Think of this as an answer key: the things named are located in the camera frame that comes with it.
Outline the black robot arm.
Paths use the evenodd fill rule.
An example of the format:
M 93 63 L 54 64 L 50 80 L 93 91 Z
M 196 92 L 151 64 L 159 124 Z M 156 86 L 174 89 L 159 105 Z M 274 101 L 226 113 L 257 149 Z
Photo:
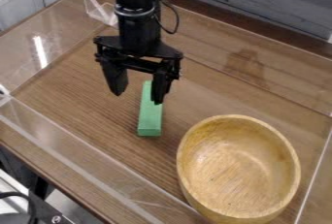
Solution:
M 180 76 L 183 53 L 160 40 L 160 30 L 168 34 L 160 23 L 160 5 L 164 0 L 115 0 L 113 13 L 117 17 L 117 36 L 97 36 L 96 61 L 103 69 L 107 86 L 119 96 L 127 88 L 127 71 L 135 70 L 152 75 L 149 100 L 163 103 L 171 82 Z

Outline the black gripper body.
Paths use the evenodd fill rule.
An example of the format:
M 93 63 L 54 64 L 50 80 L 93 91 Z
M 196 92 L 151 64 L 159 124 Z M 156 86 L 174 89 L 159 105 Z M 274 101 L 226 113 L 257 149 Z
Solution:
M 162 42 L 163 29 L 159 15 L 147 17 L 119 18 L 119 34 L 97 36 L 93 43 L 97 47 L 96 61 L 109 61 L 121 65 L 127 71 L 153 74 L 166 69 L 172 80 L 179 78 L 183 54 Z

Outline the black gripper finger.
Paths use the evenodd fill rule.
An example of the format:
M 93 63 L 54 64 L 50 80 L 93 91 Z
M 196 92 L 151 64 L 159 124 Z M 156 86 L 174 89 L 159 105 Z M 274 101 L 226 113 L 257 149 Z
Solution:
M 109 91 L 119 96 L 128 85 L 127 69 L 109 61 L 101 62 L 103 76 Z
M 152 74 L 149 99 L 155 105 L 163 103 L 164 95 L 170 91 L 171 81 L 172 79 L 166 69 L 160 68 Z

